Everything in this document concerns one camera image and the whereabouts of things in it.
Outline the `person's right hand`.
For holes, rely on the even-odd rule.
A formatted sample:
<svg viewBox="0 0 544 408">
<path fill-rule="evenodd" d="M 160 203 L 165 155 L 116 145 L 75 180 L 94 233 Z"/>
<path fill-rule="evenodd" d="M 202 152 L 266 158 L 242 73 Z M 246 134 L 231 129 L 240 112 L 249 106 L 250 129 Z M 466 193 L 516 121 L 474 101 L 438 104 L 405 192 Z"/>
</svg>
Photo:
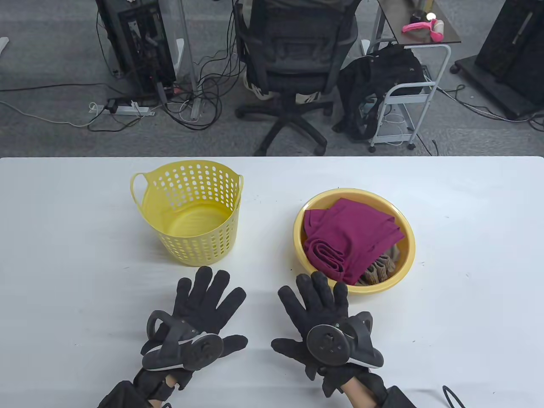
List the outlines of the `person's right hand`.
<svg viewBox="0 0 544 408">
<path fill-rule="evenodd" d="M 336 390 L 347 394 L 344 387 L 350 380 L 356 380 L 362 385 L 363 392 L 370 393 L 370 399 L 375 406 L 382 406 L 388 392 L 381 377 L 367 368 L 352 364 L 327 367 L 311 355 L 306 345 L 307 334 L 315 326 L 334 325 L 347 318 L 349 302 L 346 284 L 338 282 L 334 288 L 330 288 L 328 278 L 319 271 L 311 275 L 299 274 L 295 283 L 303 303 L 300 303 L 289 286 L 281 287 L 278 297 L 302 340 L 276 338 L 271 342 L 274 352 L 304 365 L 306 376 L 311 381 L 317 375 L 322 376 L 322 389 L 326 397 L 332 396 Z"/>
</svg>

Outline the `person's left hand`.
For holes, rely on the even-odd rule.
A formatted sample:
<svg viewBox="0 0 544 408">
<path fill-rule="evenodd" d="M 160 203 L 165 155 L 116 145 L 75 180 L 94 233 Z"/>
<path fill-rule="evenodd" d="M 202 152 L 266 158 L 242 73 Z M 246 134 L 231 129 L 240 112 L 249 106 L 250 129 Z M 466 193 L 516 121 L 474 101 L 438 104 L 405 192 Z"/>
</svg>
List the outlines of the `person's left hand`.
<svg viewBox="0 0 544 408">
<path fill-rule="evenodd" d="M 193 373 L 247 347 L 243 335 L 220 336 L 247 297 L 241 287 L 225 294 L 229 283 L 225 270 L 213 273 L 202 266 L 194 280 L 179 280 L 172 313 L 151 313 L 136 380 L 143 380 L 152 396 L 165 393 L 167 378 L 184 389 Z"/>
</svg>

